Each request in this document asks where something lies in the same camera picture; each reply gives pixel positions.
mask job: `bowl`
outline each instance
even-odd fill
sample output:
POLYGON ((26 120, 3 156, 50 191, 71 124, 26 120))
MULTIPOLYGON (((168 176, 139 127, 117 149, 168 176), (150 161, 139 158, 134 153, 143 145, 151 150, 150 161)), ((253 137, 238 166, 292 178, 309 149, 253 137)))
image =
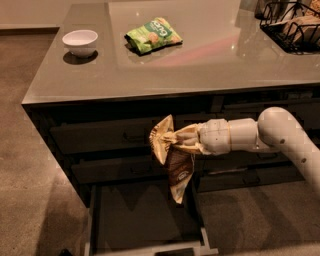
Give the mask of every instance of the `bowl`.
POLYGON ((98 34, 92 30, 75 30, 66 34, 62 41, 73 55, 88 58, 96 50, 97 39, 98 34))

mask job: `chip bag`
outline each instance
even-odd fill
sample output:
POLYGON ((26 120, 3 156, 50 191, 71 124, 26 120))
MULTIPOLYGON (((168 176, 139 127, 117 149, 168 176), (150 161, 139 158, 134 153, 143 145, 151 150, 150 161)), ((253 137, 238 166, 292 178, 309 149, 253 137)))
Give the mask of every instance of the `chip bag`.
POLYGON ((164 18, 155 18, 143 26, 129 31, 125 38, 139 55, 183 42, 164 18))
POLYGON ((194 172, 194 155, 201 153, 197 125, 174 132, 169 115, 152 129, 149 140, 153 153, 167 170, 172 197, 181 204, 194 172))

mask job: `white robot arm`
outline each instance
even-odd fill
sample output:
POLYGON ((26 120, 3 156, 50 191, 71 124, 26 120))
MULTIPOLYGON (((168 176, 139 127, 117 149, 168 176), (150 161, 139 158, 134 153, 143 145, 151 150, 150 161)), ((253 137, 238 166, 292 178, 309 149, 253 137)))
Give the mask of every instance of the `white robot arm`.
POLYGON ((249 152, 280 151, 299 169, 320 195, 320 152, 294 116, 287 110, 271 107, 258 121, 239 119, 209 120, 198 126, 199 142, 211 154, 231 150, 249 152))
POLYGON ((271 107, 257 121, 247 118, 226 121, 211 119, 173 131, 172 116, 151 132, 150 141, 160 163, 169 148, 191 154, 221 155, 234 150, 282 152, 299 169, 320 196, 320 152, 294 116, 287 110, 271 107))

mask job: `black basket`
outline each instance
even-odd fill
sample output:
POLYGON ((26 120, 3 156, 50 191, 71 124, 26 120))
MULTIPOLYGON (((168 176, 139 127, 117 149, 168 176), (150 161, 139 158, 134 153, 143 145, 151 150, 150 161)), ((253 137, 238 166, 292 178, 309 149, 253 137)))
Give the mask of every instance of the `black basket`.
POLYGON ((261 20, 260 28, 287 53, 320 53, 320 24, 298 25, 292 22, 288 32, 283 32, 289 20, 306 13, 320 18, 319 12, 304 4, 272 2, 266 5, 263 13, 265 19, 261 20))

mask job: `drawer front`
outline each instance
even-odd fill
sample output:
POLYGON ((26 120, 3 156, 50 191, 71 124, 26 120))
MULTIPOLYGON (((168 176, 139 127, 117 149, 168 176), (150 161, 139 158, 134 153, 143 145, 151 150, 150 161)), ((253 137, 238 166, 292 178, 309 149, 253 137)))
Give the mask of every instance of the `drawer front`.
MULTIPOLYGON (((309 129, 320 129, 320 120, 318 113, 320 111, 319 102, 306 102, 306 103, 292 103, 290 104, 283 102, 283 107, 291 112, 299 121, 302 121, 303 128, 309 129)), ((239 118, 253 118, 257 119, 262 111, 271 106, 276 106, 277 103, 266 104, 250 104, 225 106, 222 114, 218 114, 218 117, 223 117, 227 120, 239 119, 239 118)))
POLYGON ((149 146, 154 118, 63 124, 50 133, 63 154, 149 146))
POLYGON ((195 170, 204 173, 225 173, 248 169, 257 165, 288 162, 282 153, 251 153, 232 151, 220 156, 197 156, 195 170))
POLYGON ((80 184, 167 175, 150 156, 80 162, 71 169, 80 184))
POLYGON ((198 177, 197 192, 271 185, 303 180, 293 165, 258 168, 198 177))
POLYGON ((174 117, 175 130, 195 123, 205 123, 210 119, 216 119, 217 115, 213 113, 198 113, 189 115, 177 115, 174 117))

